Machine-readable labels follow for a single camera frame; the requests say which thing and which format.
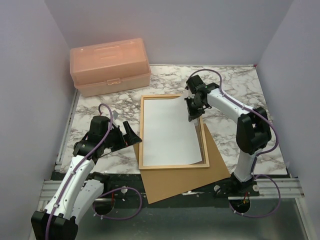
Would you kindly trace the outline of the light wooden picture frame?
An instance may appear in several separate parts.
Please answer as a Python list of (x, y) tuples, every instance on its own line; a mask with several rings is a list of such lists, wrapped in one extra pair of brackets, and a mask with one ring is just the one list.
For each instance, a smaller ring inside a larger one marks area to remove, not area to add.
[(143, 95), (140, 101), (140, 138), (142, 142), (139, 145), (139, 155), (138, 155), (138, 168), (140, 170), (173, 170), (173, 169), (198, 169), (198, 168), (208, 168), (210, 166), (208, 148), (206, 142), (206, 136), (204, 131), (204, 123), (201, 117), (191, 121), (194, 123), (197, 133), (197, 138), (199, 142), (199, 147), (201, 151), (202, 161), (189, 164), (189, 165), (169, 165), (169, 166), (144, 166), (143, 165), (143, 131), (144, 131), (144, 100), (154, 100), (154, 99), (174, 99), (183, 96), (184, 94), (157, 94), (157, 95)]

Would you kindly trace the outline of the plant photo with backing board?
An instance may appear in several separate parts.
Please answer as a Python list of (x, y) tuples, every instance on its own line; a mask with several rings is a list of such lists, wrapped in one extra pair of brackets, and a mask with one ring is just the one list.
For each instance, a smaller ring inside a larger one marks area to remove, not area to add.
[(144, 166), (192, 165), (203, 160), (195, 124), (188, 117), (183, 96), (144, 100)]

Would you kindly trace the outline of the brown backing board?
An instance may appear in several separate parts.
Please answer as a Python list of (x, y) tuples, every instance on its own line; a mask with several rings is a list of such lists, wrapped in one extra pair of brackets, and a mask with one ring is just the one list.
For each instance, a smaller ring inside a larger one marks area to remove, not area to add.
[(149, 204), (174, 197), (231, 176), (206, 124), (204, 125), (204, 133), (208, 147), (208, 168), (140, 171)]

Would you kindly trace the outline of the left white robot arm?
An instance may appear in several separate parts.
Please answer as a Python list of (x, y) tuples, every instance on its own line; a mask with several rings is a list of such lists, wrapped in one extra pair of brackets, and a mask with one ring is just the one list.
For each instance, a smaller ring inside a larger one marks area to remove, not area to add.
[(89, 131), (73, 147), (70, 166), (44, 210), (31, 225), (37, 240), (74, 240), (79, 224), (94, 201), (114, 193), (110, 176), (92, 172), (106, 149), (115, 152), (142, 142), (127, 121), (125, 133), (106, 116), (94, 116)]

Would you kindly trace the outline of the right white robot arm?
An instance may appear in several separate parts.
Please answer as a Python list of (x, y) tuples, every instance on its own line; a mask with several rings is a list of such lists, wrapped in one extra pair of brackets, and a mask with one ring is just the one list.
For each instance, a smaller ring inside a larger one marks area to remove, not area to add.
[(272, 138), (271, 126), (264, 108), (253, 108), (224, 92), (216, 83), (205, 84), (199, 75), (186, 81), (188, 120), (191, 122), (216, 108), (236, 123), (236, 143), (240, 149), (237, 166), (233, 172), (236, 180), (230, 191), (241, 196), (248, 190), (247, 181), (253, 178), (253, 163)]

